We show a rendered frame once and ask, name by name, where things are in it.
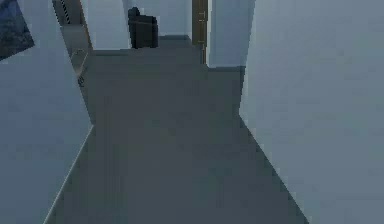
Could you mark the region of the brown wooden room door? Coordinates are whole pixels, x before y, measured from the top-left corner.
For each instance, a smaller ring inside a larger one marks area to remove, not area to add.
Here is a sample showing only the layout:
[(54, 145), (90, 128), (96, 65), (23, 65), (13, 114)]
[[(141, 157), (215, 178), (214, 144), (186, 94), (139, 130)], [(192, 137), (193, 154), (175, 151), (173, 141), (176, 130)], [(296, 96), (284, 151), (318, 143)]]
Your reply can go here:
[(208, 0), (192, 0), (192, 44), (200, 48), (201, 63), (206, 63)]

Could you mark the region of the dark blue framed picture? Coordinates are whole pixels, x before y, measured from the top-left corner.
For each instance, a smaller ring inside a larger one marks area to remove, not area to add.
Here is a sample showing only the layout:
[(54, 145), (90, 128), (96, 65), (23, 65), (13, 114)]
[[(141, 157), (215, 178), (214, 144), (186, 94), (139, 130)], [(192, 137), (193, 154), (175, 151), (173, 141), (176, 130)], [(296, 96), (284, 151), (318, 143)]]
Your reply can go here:
[(17, 0), (0, 0), (0, 61), (35, 45)]

